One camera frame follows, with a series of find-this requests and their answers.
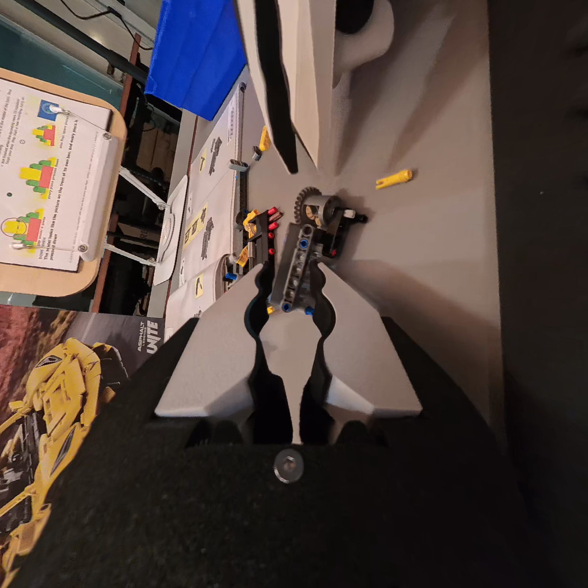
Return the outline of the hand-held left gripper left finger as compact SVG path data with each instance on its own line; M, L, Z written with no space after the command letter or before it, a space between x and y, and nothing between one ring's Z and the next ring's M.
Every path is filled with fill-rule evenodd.
M271 419L272 374L261 342L272 264L256 265L195 324L155 408L158 417Z

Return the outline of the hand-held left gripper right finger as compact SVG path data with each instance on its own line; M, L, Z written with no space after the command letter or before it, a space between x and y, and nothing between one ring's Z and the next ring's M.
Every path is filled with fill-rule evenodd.
M422 405L378 311L324 263L322 293L334 310L323 344L328 408L349 415L416 416Z

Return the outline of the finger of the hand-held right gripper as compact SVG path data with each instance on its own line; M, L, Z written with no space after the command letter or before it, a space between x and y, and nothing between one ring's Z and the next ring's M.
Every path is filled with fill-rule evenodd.
M315 167L332 158L336 1L278 1L290 120Z
M296 131L282 59L282 26L277 1L235 1L247 67L270 143L291 175L298 173Z

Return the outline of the grey lego gear assembly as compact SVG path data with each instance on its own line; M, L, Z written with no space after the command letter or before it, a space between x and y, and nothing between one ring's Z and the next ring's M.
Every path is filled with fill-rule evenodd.
M311 290L311 261L336 260L350 228L366 224L369 218L346 206L338 195L323 195L315 187L300 191L293 216L295 221L288 225L268 303L276 311L312 314L315 296Z

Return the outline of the yellow lego pin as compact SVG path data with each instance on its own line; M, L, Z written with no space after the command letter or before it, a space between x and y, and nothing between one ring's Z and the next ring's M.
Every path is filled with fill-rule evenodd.
M376 190L408 183L413 179L413 170L404 169L376 181Z

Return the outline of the long lego chassis assembly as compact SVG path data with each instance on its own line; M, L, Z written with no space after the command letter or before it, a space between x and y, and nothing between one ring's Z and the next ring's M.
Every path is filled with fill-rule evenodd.
M249 166L241 160L230 159L228 167L233 173L235 190L232 249L221 265L222 285L227 288L255 266L275 261L275 233L282 217L276 207L246 208Z

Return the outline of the yellow car lego set box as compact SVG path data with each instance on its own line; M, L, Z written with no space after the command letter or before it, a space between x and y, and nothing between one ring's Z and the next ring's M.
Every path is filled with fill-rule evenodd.
M1 305L1 587L94 420L166 337L162 318Z

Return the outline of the lego instruction booklet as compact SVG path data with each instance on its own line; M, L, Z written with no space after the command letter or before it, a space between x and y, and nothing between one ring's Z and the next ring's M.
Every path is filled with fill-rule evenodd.
M179 286L166 304L166 337L199 318L236 280L243 106L240 82L190 167L187 211L180 239Z

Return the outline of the blue plastic bin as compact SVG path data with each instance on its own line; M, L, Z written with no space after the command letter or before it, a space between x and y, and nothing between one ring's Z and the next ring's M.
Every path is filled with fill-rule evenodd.
M211 121L245 65L233 1L162 1L146 94Z

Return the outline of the wooden document stand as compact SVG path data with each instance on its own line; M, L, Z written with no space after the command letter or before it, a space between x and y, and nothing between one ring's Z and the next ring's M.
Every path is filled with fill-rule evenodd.
M138 179L131 175L130 167L124 167L123 161L128 151L128 127L123 115L106 100L97 98L87 93L79 92L57 84L46 82L34 77L29 77L11 70L1 69L1 79L15 81L16 83L32 86L44 92L53 93L68 99L79 100L88 104L108 107L112 111L111 133L118 140L115 155L115 166L109 184L105 215L100 227L96 256L92 261L81 262L79 271L69 273L57 270L30 268L1 263L1 290L24 293L27 295L42 295L62 297L85 290L99 278L102 268L107 264L111 251L117 253L115 247L107 242L107 232L113 212L113 205L120 179L130 180L131 185L143 191L163 210L168 208L161 198L143 187Z

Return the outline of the black perforated foam pad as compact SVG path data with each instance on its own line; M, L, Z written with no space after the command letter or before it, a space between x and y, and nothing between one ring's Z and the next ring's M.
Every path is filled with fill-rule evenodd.
M488 1L506 433L548 587L587 587L587 1Z

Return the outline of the printed instruction sheet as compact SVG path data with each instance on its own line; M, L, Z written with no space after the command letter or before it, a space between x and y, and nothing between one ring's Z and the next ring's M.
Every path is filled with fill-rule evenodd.
M97 252L112 111L1 79L1 263L79 271Z

